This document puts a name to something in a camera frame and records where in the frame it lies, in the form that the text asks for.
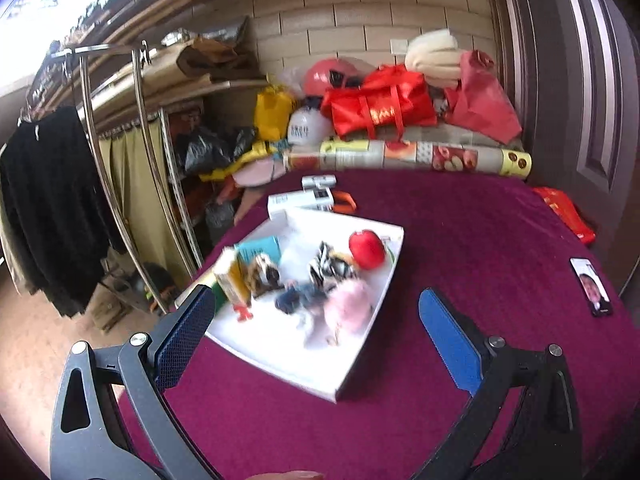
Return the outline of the person's right hand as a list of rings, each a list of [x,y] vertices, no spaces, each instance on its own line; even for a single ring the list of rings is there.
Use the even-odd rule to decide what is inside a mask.
[[[266,472],[255,474],[246,480],[323,480],[324,474],[311,470],[291,470],[285,472]]]

